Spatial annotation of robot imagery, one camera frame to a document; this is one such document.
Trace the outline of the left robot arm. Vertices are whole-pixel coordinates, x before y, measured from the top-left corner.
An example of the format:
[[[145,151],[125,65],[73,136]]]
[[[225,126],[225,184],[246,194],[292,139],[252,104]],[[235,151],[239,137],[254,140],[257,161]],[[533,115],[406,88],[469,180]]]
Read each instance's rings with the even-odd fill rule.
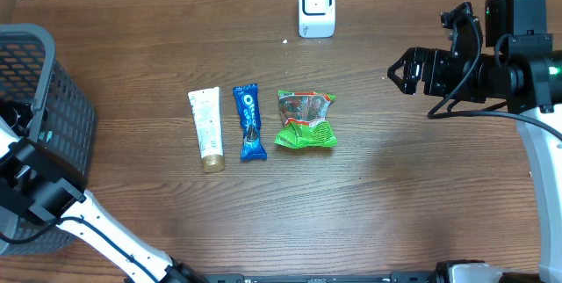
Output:
[[[26,244],[56,227],[78,236],[127,274],[128,282],[204,282],[188,265],[142,241],[113,218],[87,189],[87,179],[76,167],[29,139],[18,136],[18,124],[27,114],[43,112],[1,103],[1,206],[43,228],[25,239],[2,235],[8,244]]]

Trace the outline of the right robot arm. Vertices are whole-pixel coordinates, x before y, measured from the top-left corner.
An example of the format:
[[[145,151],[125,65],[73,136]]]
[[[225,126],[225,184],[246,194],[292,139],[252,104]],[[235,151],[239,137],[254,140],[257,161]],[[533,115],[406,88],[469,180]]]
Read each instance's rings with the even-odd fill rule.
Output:
[[[547,31],[546,0],[486,0],[479,19],[463,2],[440,15],[448,50],[411,47],[387,76],[408,95],[440,102],[431,120],[497,117],[514,120],[530,162],[540,230],[536,273],[481,260],[436,264],[428,282],[559,282],[561,280],[561,53]]]

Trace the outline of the white cream tube gold cap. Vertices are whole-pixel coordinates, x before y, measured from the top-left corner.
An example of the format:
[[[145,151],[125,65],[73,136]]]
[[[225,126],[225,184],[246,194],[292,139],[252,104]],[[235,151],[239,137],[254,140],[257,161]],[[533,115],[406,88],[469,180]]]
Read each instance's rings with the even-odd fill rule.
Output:
[[[213,87],[188,93],[192,117],[198,137],[199,151],[205,173],[225,169],[222,126],[220,117],[220,88]]]

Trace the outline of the blue Oreo cookie pack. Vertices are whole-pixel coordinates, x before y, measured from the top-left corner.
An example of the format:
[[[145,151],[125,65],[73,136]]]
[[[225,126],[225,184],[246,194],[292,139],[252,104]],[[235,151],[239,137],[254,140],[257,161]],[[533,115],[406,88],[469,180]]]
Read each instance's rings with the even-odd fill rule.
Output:
[[[258,84],[252,83],[233,88],[233,95],[243,131],[241,160],[267,158],[261,142],[261,114],[258,103]]]

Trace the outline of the green snack bag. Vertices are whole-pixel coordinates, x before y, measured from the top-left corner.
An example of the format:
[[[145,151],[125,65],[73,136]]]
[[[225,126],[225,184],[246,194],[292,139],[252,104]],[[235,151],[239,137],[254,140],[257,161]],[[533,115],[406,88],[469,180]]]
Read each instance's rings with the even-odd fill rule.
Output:
[[[275,143],[289,149],[332,148],[337,138],[327,121],[336,95],[318,91],[279,91],[278,109],[283,122]]]

